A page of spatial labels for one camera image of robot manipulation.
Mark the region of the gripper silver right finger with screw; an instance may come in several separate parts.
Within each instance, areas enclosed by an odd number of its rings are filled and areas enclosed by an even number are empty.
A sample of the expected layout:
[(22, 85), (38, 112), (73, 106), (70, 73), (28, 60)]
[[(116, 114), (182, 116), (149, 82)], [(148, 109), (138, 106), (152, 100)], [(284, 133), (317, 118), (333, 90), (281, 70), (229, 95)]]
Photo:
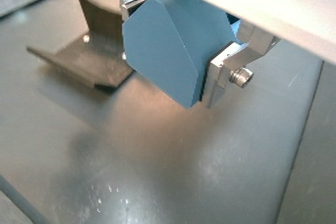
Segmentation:
[(201, 104), (210, 108), (214, 91), (225, 89), (226, 83), (244, 88), (253, 78), (253, 72), (245, 66), (261, 58), (280, 39), (246, 21), (237, 27), (236, 37), (240, 43), (229, 42), (209, 61), (202, 89)]

